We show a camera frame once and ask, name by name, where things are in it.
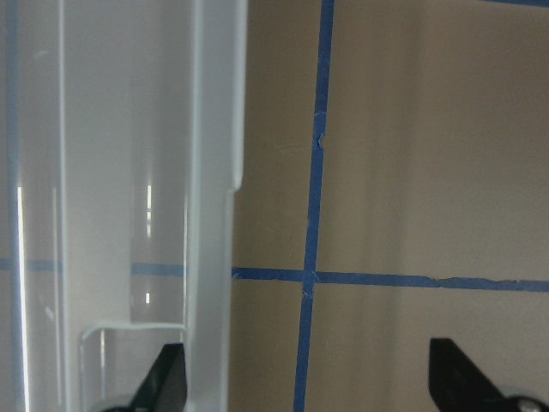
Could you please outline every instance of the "clear plastic bin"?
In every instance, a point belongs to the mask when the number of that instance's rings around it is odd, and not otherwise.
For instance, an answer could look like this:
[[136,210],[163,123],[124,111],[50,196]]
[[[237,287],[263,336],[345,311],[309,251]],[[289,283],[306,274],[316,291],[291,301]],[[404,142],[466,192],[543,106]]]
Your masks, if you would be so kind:
[[3,6],[3,410],[127,400],[171,342],[226,410],[247,2]]

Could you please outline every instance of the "metal screw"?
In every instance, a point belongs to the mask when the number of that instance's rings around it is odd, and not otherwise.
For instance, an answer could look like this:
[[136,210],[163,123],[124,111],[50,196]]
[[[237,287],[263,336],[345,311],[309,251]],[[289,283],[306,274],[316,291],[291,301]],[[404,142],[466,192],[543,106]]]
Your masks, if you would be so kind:
[[521,412],[541,412],[541,406],[530,399],[519,399],[518,409]]

